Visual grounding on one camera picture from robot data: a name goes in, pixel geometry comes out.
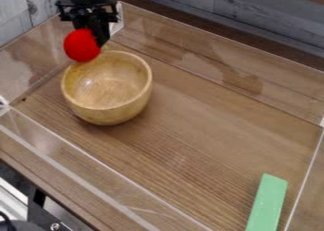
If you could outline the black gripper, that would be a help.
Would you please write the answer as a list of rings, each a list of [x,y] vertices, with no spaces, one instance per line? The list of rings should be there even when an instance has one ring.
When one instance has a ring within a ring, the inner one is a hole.
[[[107,20],[107,22],[116,23],[119,21],[116,4],[116,0],[57,0],[59,18],[61,21],[72,22],[75,29],[88,28],[88,24],[78,19],[86,19],[91,16]],[[103,46],[110,40],[107,22],[96,19],[90,20],[90,29],[98,46]]]

